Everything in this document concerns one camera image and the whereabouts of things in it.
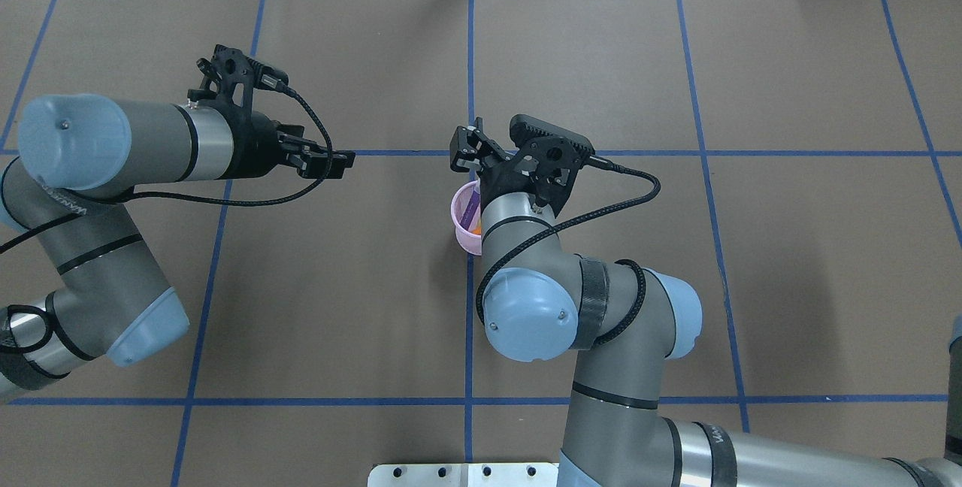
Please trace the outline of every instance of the pink cup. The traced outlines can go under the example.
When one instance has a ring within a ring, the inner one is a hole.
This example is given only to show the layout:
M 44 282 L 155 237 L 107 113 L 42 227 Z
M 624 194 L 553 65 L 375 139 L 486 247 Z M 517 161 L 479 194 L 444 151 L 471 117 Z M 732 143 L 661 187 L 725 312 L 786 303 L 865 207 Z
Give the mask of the pink cup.
M 461 217 L 464 216 L 464 211 L 467 209 L 468 203 L 470 203 L 471 200 L 471 193 L 474 192 L 474 187 L 477 186 L 477 184 L 477 181 L 466 183 L 466 185 L 461 186 L 457 193 L 454 194 L 454 199 L 451 200 L 451 221 L 454 222 L 454 237 L 457 238 L 461 248 L 464 248 L 464 250 L 470 254 L 480 256 L 481 236 L 471 233 L 471 230 L 474 230 L 481 220 L 480 204 L 471 216 L 471 226 L 468 227 L 468 229 L 461 227 Z

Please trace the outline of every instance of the white bracket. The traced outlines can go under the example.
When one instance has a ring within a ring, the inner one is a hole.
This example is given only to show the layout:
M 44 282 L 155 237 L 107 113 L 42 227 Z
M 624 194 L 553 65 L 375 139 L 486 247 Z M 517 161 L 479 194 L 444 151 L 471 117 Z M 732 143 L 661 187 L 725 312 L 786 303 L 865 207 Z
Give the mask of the white bracket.
M 554 463 L 380 465 L 368 487 L 555 487 Z

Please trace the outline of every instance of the purple object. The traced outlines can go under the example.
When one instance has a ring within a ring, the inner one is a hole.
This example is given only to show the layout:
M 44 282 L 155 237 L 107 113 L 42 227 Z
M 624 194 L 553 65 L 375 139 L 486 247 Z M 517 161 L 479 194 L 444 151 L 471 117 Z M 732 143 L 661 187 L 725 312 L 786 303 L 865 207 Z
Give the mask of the purple object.
M 477 190 L 471 190 L 471 199 L 467 200 L 467 207 L 464 209 L 463 216 L 461 216 L 462 228 L 471 230 L 471 220 L 474 220 L 474 212 L 478 210 L 478 205 L 481 205 L 481 194 Z

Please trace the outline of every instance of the blue joint cap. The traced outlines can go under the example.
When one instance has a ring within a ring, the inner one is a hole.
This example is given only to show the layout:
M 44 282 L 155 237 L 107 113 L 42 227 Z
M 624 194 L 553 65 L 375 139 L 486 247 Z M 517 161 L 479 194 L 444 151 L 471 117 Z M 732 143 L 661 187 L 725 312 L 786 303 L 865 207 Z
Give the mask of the blue joint cap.
M 645 271 L 658 279 L 674 313 L 674 348 L 666 359 L 685 357 L 694 349 L 694 340 L 701 335 L 701 300 L 694 288 L 684 280 L 657 274 L 649 268 L 645 268 Z
M 14 162 L 7 164 L 3 173 L 0 173 L 0 222 L 6 224 L 6 226 L 14 230 L 14 232 L 22 234 L 27 231 L 27 228 L 24 228 L 19 222 L 14 220 L 13 214 L 10 214 L 10 211 L 7 210 L 7 202 L 3 199 L 3 179 L 7 176 L 7 170 L 10 169 L 10 166 L 14 165 Z
M 948 341 L 948 351 L 952 350 L 952 344 L 955 344 L 959 337 L 962 337 L 962 313 L 956 316 L 955 322 L 952 323 L 952 340 Z
M 485 333 L 515 361 L 549 360 L 571 347 L 578 312 L 566 289 L 526 268 L 501 269 L 484 293 Z
M 584 470 L 575 466 L 564 452 L 558 459 L 558 487 L 601 487 Z
M 117 367 L 130 366 L 180 339 L 189 326 L 177 293 L 168 288 L 124 329 L 110 345 L 107 357 Z
M 41 185 L 96 189 L 127 162 L 130 121 L 106 96 L 41 96 L 23 109 L 17 145 L 24 168 Z

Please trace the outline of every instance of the white metal plate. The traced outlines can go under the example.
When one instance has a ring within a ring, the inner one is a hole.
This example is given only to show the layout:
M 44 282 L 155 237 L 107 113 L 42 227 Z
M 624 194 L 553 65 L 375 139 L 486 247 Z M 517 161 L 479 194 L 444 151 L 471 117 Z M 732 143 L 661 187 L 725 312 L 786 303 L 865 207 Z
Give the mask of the white metal plate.
M 555 487 L 557 482 L 556 463 L 380 465 L 368 476 L 368 487 Z

